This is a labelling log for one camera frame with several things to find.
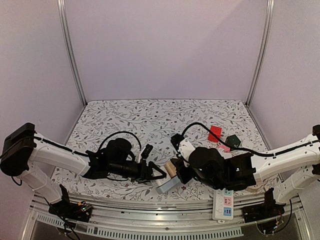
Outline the pink plug adapter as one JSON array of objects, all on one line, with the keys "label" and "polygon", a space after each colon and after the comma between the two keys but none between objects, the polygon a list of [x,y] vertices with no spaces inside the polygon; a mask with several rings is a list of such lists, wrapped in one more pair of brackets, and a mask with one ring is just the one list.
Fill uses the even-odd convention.
[{"label": "pink plug adapter", "polygon": [[218,145],[216,148],[217,148],[218,151],[220,151],[220,152],[224,152],[224,153],[229,153],[229,152],[230,152],[230,148],[227,147],[227,146],[225,146],[225,145],[223,145],[223,144]]}]

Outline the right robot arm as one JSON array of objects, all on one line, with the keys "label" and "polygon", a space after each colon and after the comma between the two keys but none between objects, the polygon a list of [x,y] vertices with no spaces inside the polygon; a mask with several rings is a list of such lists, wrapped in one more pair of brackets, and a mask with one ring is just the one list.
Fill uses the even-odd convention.
[{"label": "right robot arm", "polygon": [[245,147],[242,154],[223,158],[216,148],[194,147],[183,134],[170,139],[177,151],[171,161],[183,184],[195,179],[214,190],[242,191],[274,175],[294,170],[284,182],[264,193],[264,202],[242,208],[245,223],[284,214],[292,197],[320,178],[320,126],[305,138],[269,152]]}]

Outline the white cube adapter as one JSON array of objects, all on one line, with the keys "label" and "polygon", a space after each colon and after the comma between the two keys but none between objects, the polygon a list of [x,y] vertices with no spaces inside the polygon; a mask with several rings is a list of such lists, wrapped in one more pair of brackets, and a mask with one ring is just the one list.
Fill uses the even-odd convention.
[{"label": "white cube adapter", "polygon": [[154,179],[151,181],[151,183],[155,188],[158,188],[158,187],[164,185],[166,183],[166,181],[167,181],[166,178],[161,178],[161,179]]}]

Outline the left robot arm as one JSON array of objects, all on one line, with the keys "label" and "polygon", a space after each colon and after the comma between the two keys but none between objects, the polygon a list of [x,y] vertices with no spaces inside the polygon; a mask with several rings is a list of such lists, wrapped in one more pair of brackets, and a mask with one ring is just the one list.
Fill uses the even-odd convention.
[{"label": "left robot arm", "polygon": [[146,161],[152,149],[150,144],[141,146],[139,155],[135,156],[128,140],[108,136],[97,151],[80,152],[46,139],[36,132],[34,124],[27,122],[5,138],[0,170],[41,194],[49,206],[49,213],[63,219],[88,222],[92,205],[85,201],[72,203],[67,189],[51,180],[36,163],[69,170],[89,180],[108,179],[114,174],[132,182],[145,183],[167,176],[154,162]]}]

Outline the dark green cube socket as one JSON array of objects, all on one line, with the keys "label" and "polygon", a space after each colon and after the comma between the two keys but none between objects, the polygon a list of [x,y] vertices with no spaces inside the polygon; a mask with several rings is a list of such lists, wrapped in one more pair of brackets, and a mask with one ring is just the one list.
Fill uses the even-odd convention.
[{"label": "dark green cube socket", "polygon": [[225,140],[226,145],[230,149],[238,148],[241,144],[241,140],[235,135],[229,135]]}]

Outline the round pink socket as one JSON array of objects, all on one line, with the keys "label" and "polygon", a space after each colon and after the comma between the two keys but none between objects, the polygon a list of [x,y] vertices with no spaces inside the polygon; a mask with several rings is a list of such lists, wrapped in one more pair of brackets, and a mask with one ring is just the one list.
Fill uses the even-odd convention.
[{"label": "round pink socket", "polygon": [[260,194],[260,193],[264,193],[266,190],[265,190],[264,184],[256,184],[256,185],[247,187],[246,191],[252,194]]}]

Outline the blue power strip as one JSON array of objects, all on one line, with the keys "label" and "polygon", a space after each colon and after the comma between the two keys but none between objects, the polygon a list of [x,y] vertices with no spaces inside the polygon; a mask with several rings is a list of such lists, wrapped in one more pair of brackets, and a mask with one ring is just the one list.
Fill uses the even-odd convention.
[{"label": "blue power strip", "polygon": [[163,184],[160,187],[156,188],[156,192],[158,194],[164,194],[167,193],[169,190],[171,190],[172,188],[174,188],[176,185],[178,185],[180,183],[180,179],[178,178],[178,176],[176,175],[174,178],[166,178],[166,183]]}]

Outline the beige cube adapter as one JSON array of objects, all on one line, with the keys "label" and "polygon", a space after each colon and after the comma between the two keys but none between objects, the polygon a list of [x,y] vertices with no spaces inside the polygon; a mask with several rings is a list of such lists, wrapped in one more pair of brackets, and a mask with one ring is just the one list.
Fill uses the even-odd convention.
[{"label": "beige cube adapter", "polygon": [[174,166],[174,164],[171,161],[166,162],[164,164],[164,168],[171,178],[174,178],[177,175],[176,167]]}]

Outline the red cube socket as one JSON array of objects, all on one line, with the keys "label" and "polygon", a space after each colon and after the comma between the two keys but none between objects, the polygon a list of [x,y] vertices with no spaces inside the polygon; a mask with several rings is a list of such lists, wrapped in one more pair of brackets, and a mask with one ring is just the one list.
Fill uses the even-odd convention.
[{"label": "red cube socket", "polygon": [[213,142],[213,143],[218,143],[218,142],[219,142],[219,139],[221,138],[222,128],[221,128],[221,127],[218,127],[218,126],[212,125],[212,126],[210,127],[210,131],[211,131],[213,134],[209,133],[207,140],[210,141],[210,142]]}]

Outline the white long power strip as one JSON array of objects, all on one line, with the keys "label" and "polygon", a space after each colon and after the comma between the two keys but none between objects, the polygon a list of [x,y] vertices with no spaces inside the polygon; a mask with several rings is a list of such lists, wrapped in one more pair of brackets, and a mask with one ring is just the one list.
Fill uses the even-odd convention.
[{"label": "white long power strip", "polygon": [[212,219],[216,221],[232,221],[234,219],[234,191],[214,190]]}]

